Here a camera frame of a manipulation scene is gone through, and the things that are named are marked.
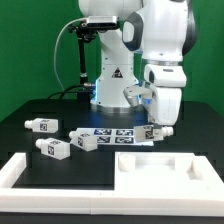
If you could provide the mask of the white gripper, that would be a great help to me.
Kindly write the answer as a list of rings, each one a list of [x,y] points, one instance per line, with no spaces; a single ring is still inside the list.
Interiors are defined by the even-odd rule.
[[[150,86],[149,120],[162,126],[173,126],[178,118],[182,92],[179,88]]]

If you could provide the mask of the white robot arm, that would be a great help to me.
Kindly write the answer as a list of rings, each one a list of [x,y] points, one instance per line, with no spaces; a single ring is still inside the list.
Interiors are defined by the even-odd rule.
[[[196,39],[192,0],[78,4],[101,43],[101,74],[91,106],[112,113],[143,107],[151,123],[174,125],[187,81],[181,62]]]

